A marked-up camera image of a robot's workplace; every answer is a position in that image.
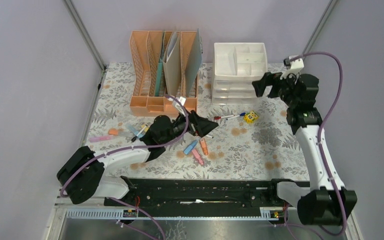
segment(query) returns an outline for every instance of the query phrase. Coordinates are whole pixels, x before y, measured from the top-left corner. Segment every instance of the desk organizer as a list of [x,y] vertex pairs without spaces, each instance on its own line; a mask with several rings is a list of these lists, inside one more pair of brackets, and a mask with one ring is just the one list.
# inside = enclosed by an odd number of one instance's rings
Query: desk organizer
[[[165,31],[164,49],[166,48],[172,32]],[[185,67],[188,63],[196,32],[180,32],[180,65],[181,84],[177,96],[185,96]],[[130,99],[130,109],[134,116],[156,117],[167,115],[177,117],[179,112],[172,106],[172,101],[164,97],[167,94],[164,75],[161,78],[158,96],[155,96],[157,67],[161,54],[163,31],[133,31],[130,36],[131,58],[136,72],[136,83]],[[197,110],[198,73],[192,85],[189,97],[186,97],[184,107],[188,110]]]
[[260,80],[267,69],[264,43],[214,43],[212,104],[255,104],[252,82]]

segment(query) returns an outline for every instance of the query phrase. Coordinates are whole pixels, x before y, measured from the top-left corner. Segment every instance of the wall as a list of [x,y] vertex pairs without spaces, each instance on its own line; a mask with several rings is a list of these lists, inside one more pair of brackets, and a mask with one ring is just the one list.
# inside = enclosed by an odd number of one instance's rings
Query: wall
[[73,0],[104,61],[131,62],[134,30],[199,28],[203,61],[214,42],[264,42],[270,63],[303,51],[329,0]]
[[0,0],[0,240],[41,239],[99,75],[62,0]]
[[[313,51],[343,65],[343,89],[326,124],[329,151],[347,188],[356,191],[364,240],[384,239],[384,1],[340,1]],[[324,116],[338,88],[338,68],[310,56],[305,70],[320,78],[316,106]]]

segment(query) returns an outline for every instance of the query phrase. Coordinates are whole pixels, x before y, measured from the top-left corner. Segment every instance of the floral tablecloth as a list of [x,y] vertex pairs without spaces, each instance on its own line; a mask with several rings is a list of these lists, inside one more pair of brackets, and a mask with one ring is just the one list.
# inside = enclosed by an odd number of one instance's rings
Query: floral tablecloth
[[[308,180],[304,155],[286,121],[287,106],[280,99],[260,98],[256,105],[212,105],[211,84],[213,65],[203,63],[199,69],[197,113],[209,119],[254,110],[258,115],[248,124],[238,117],[219,121],[219,127],[206,138],[209,155],[205,156],[200,145],[204,166],[183,150],[196,137],[185,134],[183,140],[168,146],[159,158],[146,163],[132,164],[111,172],[112,176],[167,179],[242,179],[270,180],[288,178]],[[269,64],[268,70],[280,72],[282,64]],[[137,129],[150,124],[153,117],[136,117],[130,111],[130,98],[135,84],[135,70],[131,63],[111,63],[108,67],[102,91],[95,109],[88,139],[108,134],[111,128],[128,132],[130,123]],[[129,138],[86,145],[94,151],[108,151],[129,145]]]

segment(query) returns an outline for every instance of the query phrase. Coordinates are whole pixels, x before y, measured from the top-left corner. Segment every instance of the pink pen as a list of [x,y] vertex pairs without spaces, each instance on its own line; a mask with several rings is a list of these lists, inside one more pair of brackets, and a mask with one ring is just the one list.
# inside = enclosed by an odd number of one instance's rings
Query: pink pen
[[114,135],[106,135],[106,136],[94,136],[94,137],[89,137],[89,142],[91,143],[97,143],[101,141],[107,141],[113,139],[115,136]]
[[198,153],[198,151],[197,151],[196,148],[194,148],[194,149],[192,150],[192,154],[193,154],[193,156],[195,157],[195,159],[198,161],[199,165],[204,166],[204,161],[203,161],[203,159],[201,158],[201,155]]

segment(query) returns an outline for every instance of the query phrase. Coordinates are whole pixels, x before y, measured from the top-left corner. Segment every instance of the yellow toy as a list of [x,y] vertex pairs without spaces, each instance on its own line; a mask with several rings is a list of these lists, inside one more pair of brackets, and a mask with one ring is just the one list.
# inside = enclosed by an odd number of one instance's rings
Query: yellow toy
[[252,124],[258,118],[259,118],[259,116],[253,110],[251,112],[249,112],[248,114],[245,114],[245,116],[243,116],[243,120],[245,120],[245,122],[248,124]]

